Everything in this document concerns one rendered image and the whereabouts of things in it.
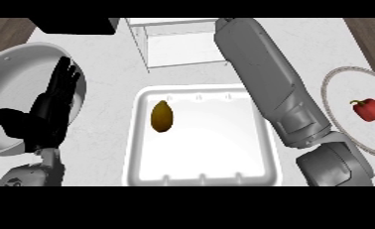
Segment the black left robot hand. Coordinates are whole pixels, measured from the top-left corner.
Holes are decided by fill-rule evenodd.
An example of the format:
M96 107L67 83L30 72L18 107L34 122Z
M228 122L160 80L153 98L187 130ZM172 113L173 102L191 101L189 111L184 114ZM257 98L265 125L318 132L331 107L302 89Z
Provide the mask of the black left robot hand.
M82 74L68 57L61 57L46 91L29 113L0 109L0 127L11 138L23 139L26 152L57 149L67 138L71 105Z

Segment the white tray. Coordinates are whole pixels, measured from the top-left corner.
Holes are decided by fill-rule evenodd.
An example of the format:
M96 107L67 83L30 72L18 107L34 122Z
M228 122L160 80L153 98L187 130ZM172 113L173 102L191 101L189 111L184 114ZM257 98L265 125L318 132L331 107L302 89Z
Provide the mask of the white tray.
M151 126L164 100L166 132ZM282 166L274 130L241 84L148 86L136 94L122 183L126 186L277 186Z

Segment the white tiered shelf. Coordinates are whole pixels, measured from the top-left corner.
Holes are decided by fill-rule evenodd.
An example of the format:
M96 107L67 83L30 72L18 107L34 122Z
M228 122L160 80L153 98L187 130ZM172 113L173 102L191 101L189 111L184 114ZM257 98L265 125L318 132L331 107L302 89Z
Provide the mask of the white tiered shelf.
M148 69L225 61L215 42L216 18L127 18Z

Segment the white round bowl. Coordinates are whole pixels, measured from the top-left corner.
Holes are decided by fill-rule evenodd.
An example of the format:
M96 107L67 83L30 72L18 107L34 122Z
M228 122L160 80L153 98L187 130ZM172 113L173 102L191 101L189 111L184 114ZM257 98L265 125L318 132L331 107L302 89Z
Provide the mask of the white round bowl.
M37 96L48 89L61 57L74 58L62 47L51 43L27 43L0 52L0 108L31 110ZM70 115L70 122L74 122L86 101L88 79L74 60L71 65L82 74Z

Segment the black appliance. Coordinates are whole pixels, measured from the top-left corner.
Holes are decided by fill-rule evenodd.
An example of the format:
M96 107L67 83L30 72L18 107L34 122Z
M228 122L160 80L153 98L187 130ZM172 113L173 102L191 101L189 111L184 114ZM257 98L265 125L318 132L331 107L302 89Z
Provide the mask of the black appliance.
M119 18L31 18L46 34L114 35Z

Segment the red bell pepper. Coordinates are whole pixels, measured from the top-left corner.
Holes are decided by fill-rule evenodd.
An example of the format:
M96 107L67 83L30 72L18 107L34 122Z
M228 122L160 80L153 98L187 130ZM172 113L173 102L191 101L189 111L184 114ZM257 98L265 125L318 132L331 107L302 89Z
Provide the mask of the red bell pepper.
M375 121L375 100L368 98L365 100L352 100L353 110L359 117L367 121Z

